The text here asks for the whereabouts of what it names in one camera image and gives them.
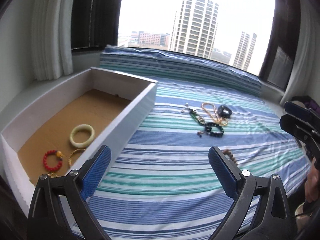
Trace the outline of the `person's right hand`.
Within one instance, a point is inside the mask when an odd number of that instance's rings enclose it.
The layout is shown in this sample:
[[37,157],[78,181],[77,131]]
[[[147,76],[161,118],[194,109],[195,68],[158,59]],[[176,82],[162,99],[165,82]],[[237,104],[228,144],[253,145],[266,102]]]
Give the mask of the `person's right hand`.
[[305,183],[305,197],[308,203],[315,202],[319,198],[319,170],[314,166],[310,168],[310,172]]

